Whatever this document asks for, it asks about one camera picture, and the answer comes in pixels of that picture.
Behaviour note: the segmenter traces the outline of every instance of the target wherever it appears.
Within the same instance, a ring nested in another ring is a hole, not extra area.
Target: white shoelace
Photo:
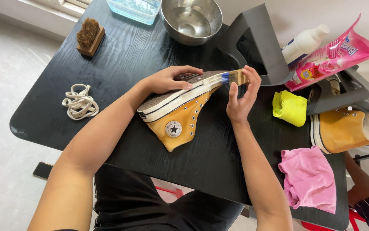
[[[83,86],[84,90],[79,93],[74,92],[73,89],[77,86]],[[89,85],[86,86],[84,84],[75,84],[70,89],[70,92],[66,92],[66,97],[74,98],[74,100],[65,98],[62,102],[62,105],[67,107],[67,115],[71,119],[81,120],[88,116],[95,116],[97,113],[99,113],[99,106],[93,100],[93,98],[87,94],[89,89]]]

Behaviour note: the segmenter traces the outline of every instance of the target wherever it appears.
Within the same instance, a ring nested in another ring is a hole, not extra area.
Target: smartphone
[[[53,165],[51,164],[48,164],[45,162],[39,162],[33,171],[33,176],[37,176],[39,178],[47,180],[52,168],[53,168]]]

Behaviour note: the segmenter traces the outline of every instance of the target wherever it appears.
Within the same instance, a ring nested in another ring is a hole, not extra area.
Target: hand
[[[179,75],[203,74],[202,69],[191,66],[170,66],[145,79],[141,82],[151,93],[163,94],[174,89],[191,89],[191,83],[182,81],[183,77]]]
[[[231,84],[229,91],[229,102],[226,111],[233,125],[234,123],[247,122],[247,115],[256,101],[257,92],[261,83],[261,78],[254,68],[247,65],[244,66],[243,74],[249,79],[249,82],[246,83],[247,91],[244,93],[244,96],[237,99],[239,89],[236,83]]]

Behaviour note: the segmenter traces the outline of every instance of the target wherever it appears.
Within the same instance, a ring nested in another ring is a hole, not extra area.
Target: stainless steel bowl
[[[188,46],[206,43],[223,23],[223,15],[214,0],[162,0],[161,14],[170,36]]]

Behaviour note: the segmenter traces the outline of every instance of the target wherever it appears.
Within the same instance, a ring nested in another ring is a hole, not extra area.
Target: yellow cloth
[[[297,127],[305,122],[307,99],[286,90],[275,92],[273,98],[274,117],[285,120]]]

